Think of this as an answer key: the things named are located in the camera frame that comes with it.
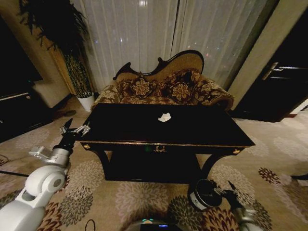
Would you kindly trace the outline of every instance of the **table top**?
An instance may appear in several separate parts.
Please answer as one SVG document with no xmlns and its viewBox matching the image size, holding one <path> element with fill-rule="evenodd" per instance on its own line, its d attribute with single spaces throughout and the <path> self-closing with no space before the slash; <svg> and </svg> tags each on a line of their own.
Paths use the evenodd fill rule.
<svg viewBox="0 0 308 231">
<path fill-rule="evenodd" d="M 170 113 L 167 122 L 158 120 Z M 81 142 L 170 144 L 222 147 L 255 145 L 219 108 L 191 105 L 98 104 L 85 121 L 91 130 Z"/>
</svg>

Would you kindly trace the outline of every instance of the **table drawer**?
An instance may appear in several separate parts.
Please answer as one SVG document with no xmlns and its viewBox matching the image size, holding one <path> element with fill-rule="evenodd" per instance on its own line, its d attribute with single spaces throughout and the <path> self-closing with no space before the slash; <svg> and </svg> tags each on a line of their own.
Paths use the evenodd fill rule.
<svg viewBox="0 0 308 231">
<path fill-rule="evenodd" d="M 86 150 L 117 150 L 145 153 L 188 153 L 188 154 L 226 154 L 236 155 L 244 147 L 237 146 L 197 146 L 197 145 L 173 145 L 173 144 L 119 144 L 103 142 L 81 142 Z"/>
</svg>

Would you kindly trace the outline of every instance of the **door handle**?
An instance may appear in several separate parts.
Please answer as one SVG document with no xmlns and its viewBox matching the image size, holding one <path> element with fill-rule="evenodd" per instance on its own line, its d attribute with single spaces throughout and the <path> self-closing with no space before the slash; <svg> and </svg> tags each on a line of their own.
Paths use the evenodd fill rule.
<svg viewBox="0 0 308 231">
<path fill-rule="evenodd" d="M 308 68 L 304 68 L 304 67 L 295 67 L 295 66 L 279 66 L 276 68 L 276 66 L 278 65 L 278 62 L 273 63 L 270 66 L 270 69 L 265 73 L 265 75 L 262 77 L 262 80 L 266 80 L 272 71 L 283 71 L 283 70 L 305 70 Z"/>
<path fill-rule="evenodd" d="M 305 70 L 306 68 L 304 68 L 304 67 L 295 67 L 295 66 L 280 66 L 278 68 L 273 69 L 273 71 L 283 71 L 285 69 L 288 69 L 288 70 Z"/>
<path fill-rule="evenodd" d="M 269 69 L 269 70 L 265 73 L 265 75 L 262 77 L 262 80 L 266 80 L 266 79 L 270 76 L 271 72 L 275 70 L 275 67 L 276 67 L 277 65 L 278 65 L 278 62 L 273 63 L 273 64 L 270 66 L 270 69 Z"/>
</svg>

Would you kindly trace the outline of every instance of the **door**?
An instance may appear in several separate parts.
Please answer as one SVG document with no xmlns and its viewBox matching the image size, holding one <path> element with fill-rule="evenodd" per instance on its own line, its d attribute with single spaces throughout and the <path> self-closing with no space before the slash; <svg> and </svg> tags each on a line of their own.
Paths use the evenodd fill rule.
<svg viewBox="0 0 308 231">
<path fill-rule="evenodd" d="M 234 110 L 234 116 L 282 120 L 308 97 L 308 10 Z"/>
</svg>

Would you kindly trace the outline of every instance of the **white flower pot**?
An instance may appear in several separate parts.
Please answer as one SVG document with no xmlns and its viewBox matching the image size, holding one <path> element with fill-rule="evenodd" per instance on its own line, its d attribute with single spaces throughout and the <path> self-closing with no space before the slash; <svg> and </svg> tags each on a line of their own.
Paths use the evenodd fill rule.
<svg viewBox="0 0 308 231">
<path fill-rule="evenodd" d="M 94 95 L 92 94 L 91 96 L 87 97 L 87 98 L 78 98 L 79 102 L 81 103 L 81 105 L 83 106 L 83 108 L 87 111 L 90 112 L 91 111 L 91 106 L 94 103 Z"/>
</svg>

